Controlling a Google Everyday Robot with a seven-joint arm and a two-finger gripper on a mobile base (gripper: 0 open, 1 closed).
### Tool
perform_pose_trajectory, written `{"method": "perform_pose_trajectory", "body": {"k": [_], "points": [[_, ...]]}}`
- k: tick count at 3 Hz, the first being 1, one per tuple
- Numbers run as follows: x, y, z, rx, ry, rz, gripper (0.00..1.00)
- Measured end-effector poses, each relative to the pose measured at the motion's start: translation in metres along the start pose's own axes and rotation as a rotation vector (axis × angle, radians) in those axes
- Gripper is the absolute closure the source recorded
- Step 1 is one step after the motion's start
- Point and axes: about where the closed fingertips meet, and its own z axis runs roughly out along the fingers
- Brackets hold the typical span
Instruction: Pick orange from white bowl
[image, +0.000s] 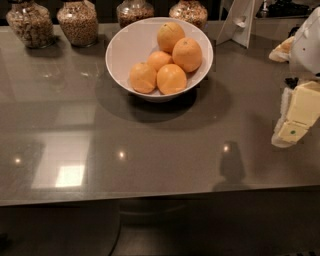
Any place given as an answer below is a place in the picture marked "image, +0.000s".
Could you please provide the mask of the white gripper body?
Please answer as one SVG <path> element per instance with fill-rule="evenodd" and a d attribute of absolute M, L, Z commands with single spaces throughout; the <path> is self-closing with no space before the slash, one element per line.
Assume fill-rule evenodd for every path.
<path fill-rule="evenodd" d="M 320 78 L 320 7 L 295 33 L 289 66 L 290 71 L 299 78 Z"/>

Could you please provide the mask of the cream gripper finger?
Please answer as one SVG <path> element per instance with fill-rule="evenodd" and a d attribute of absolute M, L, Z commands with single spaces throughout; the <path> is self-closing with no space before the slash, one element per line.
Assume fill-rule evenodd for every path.
<path fill-rule="evenodd" d="M 291 36 L 280 43 L 276 48 L 274 48 L 270 54 L 269 59 L 275 62 L 288 62 L 289 54 L 291 50 L 291 45 L 294 41 L 294 37 Z"/>
<path fill-rule="evenodd" d="M 320 84 L 304 81 L 294 89 L 286 87 L 271 143 L 280 148 L 295 145 L 320 117 Z"/>

